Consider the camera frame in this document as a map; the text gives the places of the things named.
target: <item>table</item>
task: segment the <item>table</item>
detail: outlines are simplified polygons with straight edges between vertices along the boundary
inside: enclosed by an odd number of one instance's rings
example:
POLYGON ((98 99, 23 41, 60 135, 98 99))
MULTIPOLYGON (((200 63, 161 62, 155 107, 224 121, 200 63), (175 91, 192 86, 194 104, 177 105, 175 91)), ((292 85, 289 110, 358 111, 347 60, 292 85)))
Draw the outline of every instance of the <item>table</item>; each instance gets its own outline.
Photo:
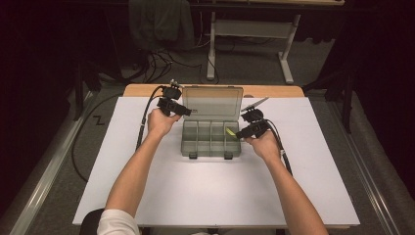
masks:
MULTIPOLYGON (((133 96, 149 95, 154 87, 156 85, 129 85, 124 97, 118 100, 74 224, 80 224, 87 213, 105 205, 115 178, 135 150, 140 124, 137 115, 142 115, 147 104, 146 98, 133 96)), ((344 228, 359 224, 309 101, 300 88, 242 87, 251 96, 279 97, 263 103, 262 111, 277 125, 295 179, 326 226, 344 228)), ((243 106, 246 106, 258 99, 244 100, 243 106)), ((241 156, 232 161, 212 157, 189 160, 180 154, 181 123, 172 127, 156 152, 136 216, 137 224, 287 227, 269 171, 263 160, 254 155, 251 146, 242 143, 241 156)))
MULTIPOLYGON (((344 0, 227 0, 227 2, 246 2, 247 4, 290 4, 290 5, 320 5, 320 6, 342 6, 344 0)), ((210 21, 210 44, 207 61, 207 80, 214 80, 215 49, 214 39, 216 35, 227 36, 253 36, 265 38, 286 39, 286 46, 283 52, 278 53, 278 59, 287 84, 293 84, 293 76, 288 65, 288 54, 293 44, 294 36, 300 22, 300 15, 296 14, 292 22, 254 22, 239 20, 221 20, 216 18, 215 12, 211 13, 210 21)))

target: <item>black cable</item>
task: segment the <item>black cable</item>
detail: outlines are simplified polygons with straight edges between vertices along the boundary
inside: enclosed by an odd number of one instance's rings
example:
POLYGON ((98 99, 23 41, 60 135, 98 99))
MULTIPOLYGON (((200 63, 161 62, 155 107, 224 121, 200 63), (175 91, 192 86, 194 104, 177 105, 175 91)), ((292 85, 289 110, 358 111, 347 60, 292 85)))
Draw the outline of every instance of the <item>black cable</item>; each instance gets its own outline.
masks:
POLYGON ((280 149, 280 152, 282 152, 281 157, 283 157, 284 164, 286 166, 287 171, 290 173, 290 175, 293 175, 293 171, 291 170, 291 166, 290 166, 290 161, 287 158, 287 154, 284 150, 283 143, 281 141, 281 137, 278 133, 277 127, 275 126, 275 124, 271 120, 265 119, 265 121, 266 121, 266 124, 268 125, 268 127, 271 129, 272 134, 274 135, 275 139, 277 140, 278 148, 280 149))
POLYGON ((152 72, 152 74, 150 75, 150 77, 149 77, 149 78, 147 78, 147 71, 144 73, 143 83, 147 83, 147 80, 148 80, 148 79, 150 79, 151 77, 153 77, 153 75, 154 75, 154 74, 155 74, 155 72, 156 72, 156 58, 155 58, 155 56, 154 56, 153 54, 151 54, 151 57, 153 58, 153 63, 154 63, 155 65, 153 66, 153 64, 152 64, 152 63, 149 63, 149 66, 153 67, 153 72, 152 72))
POLYGON ((111 100, 111 99, 113 99, 114 97, 119 97, 119 96, 121 96, 122 95, 122 93, 119 93, 119 94, 115 94, 115 95, 113 95, 113 96, 110 96, 109 98, 107 98, 107 99, 105 99, 105 100, 103 100, 103 101, 101 101, 98 105, 96 105, 95 107, 94 107, 94 109, 92 109, 92 111, 86 116, 86 118, 85 118, 85 120, 84 120, 84 122, 81 124, 81 126, 79 127, 79 129, 78 129, 78 131, 76 132, 76 134, 75 134, 75 137, 73 138, 73 143, 72 143, 72 146, 71 146, 71 148, 70 148, 70 157, 71 157, 71 159, 72 159, 72 165, 73 165, 73 168, 75 169, 75 171, 76 171, 76 174, 83 180, 83 181, 85 181, 85 182, 88 182, 88 180, 86 179, 86 177, 85 176, 83 176, 81 173, 80 173, 80 171, 79 171, 79 168, 76 166, 76 161, 75 161, 75 156, 74 156, 74 147, 75 147, 75 145, 76 145, 76 142, 77 142, 77 139, 78 139, 78 137, 79 137, 79 134, 80 134, 80 132, 81 132, 81 130, 82 130, 82 128, 83 128, 83 126, 84 126, 84 124, 86 123, 86 121, 89 119, 89 117, 91 117, 91 115, 92 115, 92 113, 94 113, 94 111, 96 110, 96 109, 98 109, 98 107, 100 107, 102 104, 104 104, 105 102, 107 102, 107 101, 109 101, 109 100, 111 100))
MULTIPOLYGON (((129 77, 123 77, 122 75, 113 73, 99 65, 97 65, 94 62, 91 61, 87 61, 88 65, 90 65, 92 68, 94 68, 96 71, 101 71, 102 73, 108 75, 111 79, 113 79, 115 82, 121 82, 125 85, 130 84, 130 83, 135 83, 132 80, 140 77, 141 75, 145 74, 147 72, 147 70, 149 69, 149 61, 148 61, 148 57, 149 57, 149 52, 148 51, 143 51, 143 58, 141 61, 144 61, 144 65, 142 65, 140 67, 140 70, 138 70, 137 72, 135 72, 134 74, 132 74, 129 77)), ((102 77, 100 77, 100 80, 103 80, 105 82, 110 82, 107 79, 104 79, 102 77)))
POLYGON ((229 50, 217 49, 217 47, 216 47, 216 46, 217 46, 217 43, 215 43, 215 44, 214 44, 214 50, 219 51, 219 52, 223 52, 223 53, 231 53, 231 52, 233 52, 233 51, 235 50, 235 47, 236 47, 235 40, 230 39, 230 38, 228 38, 228 37, 223 37, 223 38, 225 38, 225 39, 228 39, 228 40, 232 41, 232 48, 231 48, 231 49, 229 49, 229 50))
POLYGON ((160 72, 160 74, 157 77, 153 78, 154 73, 156 72, 156 69, 158 69, 157 67, 157 63, 156 63, 156 58, 154 57, 154 55, 152 55, 153 57, 153 62, 154 62, 154 70, 152 75, 146 80, 145 83, 152 83, 154 81, 156 81, 157 79, 163 77, 164 75, 168 74, 168 72, 171 70, 171 62, 169 62, 167 59, 165 59, 163 56, 160 55, 160 53, 156 54, 162 61, 164 61, 165 66, 162 67, 162 71, 160 72))
POLYGON ((164 52, 167 56, 168 56, 168 58, 172 61, 172 62, 174 62, 175 64, 177 64, 177 65, 180 65, 180 66, 183 66, 183 67, 188 67, 188 68, 199 68, 199 76, 198 76, 198 78, 199 78, 199 81, 202 83, 202 81, 201 81, 201 74, 202 74, 202 64, 198 64, 198 65, 195 65, 195 66, 190 66, 190 65, 186 65, 186 64, 183 64, 183 63, 181 63, 181 62, 178 62, 178 61, 176 61, 172 56, 171 56, 171 54, 169 53, 169 51, 166 51, 166 52, 164 52))
POLYGON ((143 118, 141 119, 140 132, 138 133, 138 139, 137 139, 137 147, 135 148, 136 150, 140 147, 141 141, 143 140, 144 127, 146 126, 146 120, 147 120, 146 116, 147 116, 147 111, 149 110, 150 104, 156 98, 154 97, 156 92, 159 89, 163 89, 163 88, 165 88, 165 86, 163 85, 156 87, 156 89, 153 91, 152 95, 150 96, 149 101, 147 102, 147 106, 146 106, 146 109, 144 110, 143 118))
POLYGON ((276 38, 267 38, 262 42, 253 42, 253 41, 248 41, 248 40, 244 40, 241 37, 235 37, 233 40, 237 41, 237 42, 241 42, 242 44, 248 44, 248 45, 264 45, 270 42, 273 42, 276 40, 276 38))

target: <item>hand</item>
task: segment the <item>hand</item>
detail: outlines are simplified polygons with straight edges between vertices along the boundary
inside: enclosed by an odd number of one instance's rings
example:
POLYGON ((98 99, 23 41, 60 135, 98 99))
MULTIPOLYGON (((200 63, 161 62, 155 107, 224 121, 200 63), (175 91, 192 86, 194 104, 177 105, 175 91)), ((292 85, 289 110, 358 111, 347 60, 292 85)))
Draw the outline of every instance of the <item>hand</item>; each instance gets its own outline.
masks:
POLYGON ((174 125, 180 120, 181 116, 174 115, 172 117, 165 116, 160 109, 153 109, 148 114, 149 134, 156 134, 159 137, 164 137, 174 125))
POLYGON ((255 153, 264 160, 270 158, 280 159, 280 149, 277 146, 277 140, 271 130, 265 131, 259 138, 245 138, 247 143, 254 147, 255 153))

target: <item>box lid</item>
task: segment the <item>box lid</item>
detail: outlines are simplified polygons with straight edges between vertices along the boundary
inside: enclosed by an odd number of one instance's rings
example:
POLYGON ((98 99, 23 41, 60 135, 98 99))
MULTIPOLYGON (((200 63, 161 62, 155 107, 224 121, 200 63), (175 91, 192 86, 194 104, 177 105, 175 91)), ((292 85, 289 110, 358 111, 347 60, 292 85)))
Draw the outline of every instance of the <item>box lid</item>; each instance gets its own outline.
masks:
POLYGON ((186 86, 183 105, 192 110, 188 120, 238 120, 244 89, 234 86, 186 86))

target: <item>white t-shirt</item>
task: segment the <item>white t-shirt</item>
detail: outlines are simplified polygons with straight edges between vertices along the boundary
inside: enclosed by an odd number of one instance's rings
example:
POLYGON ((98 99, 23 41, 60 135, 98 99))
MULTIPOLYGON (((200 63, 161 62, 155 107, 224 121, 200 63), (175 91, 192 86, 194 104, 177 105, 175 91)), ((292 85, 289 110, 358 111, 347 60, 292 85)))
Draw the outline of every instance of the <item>white t-shirt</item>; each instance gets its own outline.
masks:
MULTIPOLYGON (((98 235, 141 235, 134 218, 121 210, 105 210, 101 214, 97 230, 98 235)), ((194 235, 208 235, 207 233, 195 233, 194 235)))

